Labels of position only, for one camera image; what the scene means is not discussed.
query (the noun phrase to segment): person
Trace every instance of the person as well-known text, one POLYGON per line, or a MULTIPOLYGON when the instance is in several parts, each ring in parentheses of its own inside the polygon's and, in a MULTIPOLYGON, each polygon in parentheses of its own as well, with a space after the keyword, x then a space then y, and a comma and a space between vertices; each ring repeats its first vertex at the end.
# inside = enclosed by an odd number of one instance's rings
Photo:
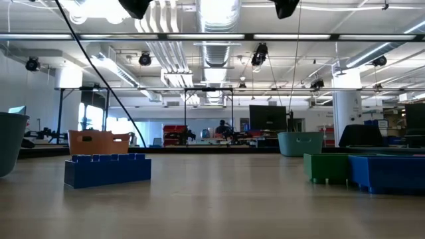
POLYGON ((222 119, 220 120, 220 126, 215 129, 215 133, 224 133, 228 130, 228 126, 225 126, 226 122, 222 119))

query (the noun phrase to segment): wooden floor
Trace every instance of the wooden floor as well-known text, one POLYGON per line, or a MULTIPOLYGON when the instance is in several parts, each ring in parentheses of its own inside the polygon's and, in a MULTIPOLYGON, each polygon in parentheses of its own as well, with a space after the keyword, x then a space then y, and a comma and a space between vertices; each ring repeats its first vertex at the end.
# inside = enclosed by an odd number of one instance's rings
POLYGON ((302 159, 151 155, 151 182, 69 189, 67 157, 0 179, 0 238, 425 238, 425 198, 312 185, 302 159))

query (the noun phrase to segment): silver duct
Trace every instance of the silver duct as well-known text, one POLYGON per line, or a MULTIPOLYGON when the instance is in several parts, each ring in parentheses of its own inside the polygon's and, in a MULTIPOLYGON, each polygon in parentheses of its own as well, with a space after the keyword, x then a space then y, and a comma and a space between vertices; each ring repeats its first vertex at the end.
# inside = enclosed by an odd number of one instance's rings
MULTIPOLYGON (((421 16, 407 27, 403 28, 400 33, 404 34, 423 34, 425 33, 425 17, 421 16)), ((387 42, 377 43, 360 52, 359 54, 348 58, 346 61, 341 62, 343 69, 350 69, 362 66, 374 59, 406 44, 405 42, 387 42)))
MULTIPOLYGON (((199 31, 202 33, 234 33, 238 27, 241 0, 196 0, 199 31)), ((205 80, 210 87, 220 87, 227 75, 230 46, 202 46, 205 80)), ((218 102, 220 94, 208 92, 211 102, 218 102)))

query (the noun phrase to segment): television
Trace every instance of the television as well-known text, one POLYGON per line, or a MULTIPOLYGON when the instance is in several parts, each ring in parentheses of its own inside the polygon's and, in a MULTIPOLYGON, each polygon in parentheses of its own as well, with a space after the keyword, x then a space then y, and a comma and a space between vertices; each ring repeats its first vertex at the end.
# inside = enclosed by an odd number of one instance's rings
POLYGON ((27 114, 27 107, 26 106, 19 106, 19 107, 9 108, 9 113, 26 115, 27 114))
POLYGON ((286 131, 286 107, 250 106, 250 129, 286 131))

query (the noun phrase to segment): plastic storage bin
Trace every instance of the plastic storage bin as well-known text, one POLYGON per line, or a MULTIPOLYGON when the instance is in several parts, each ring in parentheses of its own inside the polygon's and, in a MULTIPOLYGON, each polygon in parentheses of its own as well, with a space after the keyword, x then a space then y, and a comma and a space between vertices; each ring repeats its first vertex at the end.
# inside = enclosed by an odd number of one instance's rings
POLYGON ((349 156, 350 180, 376 193, 425 189, 425 157, 349 156))
POLYGON ((114 135, 110 131, 68 131, 71 155, 125 154, 128 153, 129 140, 129 134, 114 135))
POLYGON ((328 179, 329 184, 345 184, 350 177, 349 156, 346 153, 304 154, 304 173, 314 183, 325 183, 328 179))
POLYGON ((15 167, 28 119, 28 116, 0 112, 0 177, 15 167))
POLYGON ((279 148, 282 155, 303 157, 304 153, 321 153, 323 133, 321 132, 285 132, 278 134, 279 148))

